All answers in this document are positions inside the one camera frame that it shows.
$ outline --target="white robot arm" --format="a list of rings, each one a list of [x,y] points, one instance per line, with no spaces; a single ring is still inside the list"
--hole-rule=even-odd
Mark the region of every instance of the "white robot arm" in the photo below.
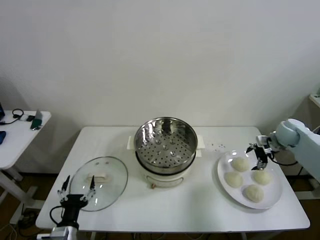
[[[257,144],[251,144],[247,152],[254,150],[258,158],[255,170],[267,166],[268,158],[281,150],[290,150],[295,159],[320,182],[320,135],[310,131],[296,119],[282,121],[270,136],[257,136]]]

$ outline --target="glass lid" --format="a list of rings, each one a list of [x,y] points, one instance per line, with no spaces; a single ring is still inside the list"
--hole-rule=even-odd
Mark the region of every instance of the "glass lid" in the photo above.
[[[94,176],[95,195],[82,208],[95,212],[112,205],[124,192],[128,182],[126,165],[116,157],[102,156],[88,161],[74,174],[70,183],[71,194],[86,194]]]

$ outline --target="white table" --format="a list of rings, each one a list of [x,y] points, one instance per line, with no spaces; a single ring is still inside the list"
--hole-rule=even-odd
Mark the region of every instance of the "white table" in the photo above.
[[[14,121],[12,111],[4,111],[5,117],[1,121],[10,123]],[[44,126],[51,117],[50,112],[42,111],[42,126]],[[35,111],[25,111],[26,115],[35,115]],[[8,125],[0,125],[0,131],[6,131],[6,136],[3,143],[0,145],[0,170],[8,172],[16,181],[21,181],[22,176],[15,169],[14,165],[20,155],[29,146],[32,140],[37,136],[40,130],[31,130],[31,122],[16,121]],[[41,209],[43,202],[34,200],[33,194],[37,187],[32,186],[28,192],[22,191],[13,181],[0,171],[0,186],[5,189],[5,192],[0,196],[0,203],[8,193],[19,199],[25,204],[26,208]],[[21,214],[22,205],[18,207],[12,219],[11,224],[15,224]]]
[[[139,173],[133,151],[127,150],[129,136],[137,127],[85,127],[58,175],[36,225],[54,227],[49,211],[59,205],[57,190],[68,175],[89,160],[100,156],[121,159],[128,169],[128,183],[122,196],[110,207],[81,211],[81,231],[92,232],[165,232],[221,233],[305,229],[310,221],[278,165],[269,164],[278,173],[283,187],[280,201],[268,210],[250,209],[234,201],[221,187],[216,175],[217,160],[227,150],[245,151],[260,132],[255,127],[195,127],[202,135],[205,150],[192,164],[190,175],[179,186],[151,189]],[[60,211],[53,212],[60,221]]]

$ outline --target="white plate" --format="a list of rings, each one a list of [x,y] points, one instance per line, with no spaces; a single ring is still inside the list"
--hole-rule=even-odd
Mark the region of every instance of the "white plate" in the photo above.
[[[238,172],[243,177],[243,185],[239,188],[233,188],[229,186],[225,180],[225,173],[237,172],[231,166],[232,160],[236,157],[247,158],[249,160],[249,165],[250,165],[250,168],[248,171]],[[251,170],[254,166],[256,166],[256,164],[257,164],[257,157],[254,151],[251,151],[248,154],[245,154],[244,152],[238,152],[238,151],[226,152],[221,156],[217,165],[218,178],[223,188],[226,190],[226,192],[237,202],[252,209],[269,209],[280,200],[280,197],[282,194],[282,185],[281,185],[281,182],[279,181],[278,175],[273,170],[271,164],[268,164],[264,171],[267,171],[272,175],[272,181],[267,185],[258,184],[253,178],[253,173],[255,171]],[[264,198],[261,202],[258,202],[258,203],[253,202],[246,198],[244,191],[246,187],[252,184],[258,185],[263,189]]]

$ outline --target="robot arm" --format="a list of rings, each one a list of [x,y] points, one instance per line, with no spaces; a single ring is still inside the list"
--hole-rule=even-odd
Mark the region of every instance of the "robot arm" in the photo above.
[[[268,158],[281,150],[290,150],[295,159],[317,180],[320,181],[320,135],[310,131],[295,119],[282,121],[270,136],[257,136],[257,144],[251,144],[247,152],[254,150],[258,159],[253,170],[264,169]]]
[[[86,239],[81,237],[78,233],[79,224],[77,222],[79,212],[82,208],[87,206],[88,202],[96,194],[95,190],[95,176],[92,177],[89,191],[86,194],[67,194],[67,187],[69,184],[70,176],[67,177],[66,181],[63,183],[61,190],[58,190],[58,195],[60,198],[61,208],[64,208],[63,216],[61,222],[56,222],[56,227],[54,227],[51,233],[38,234],[37,240],[80,240]]]

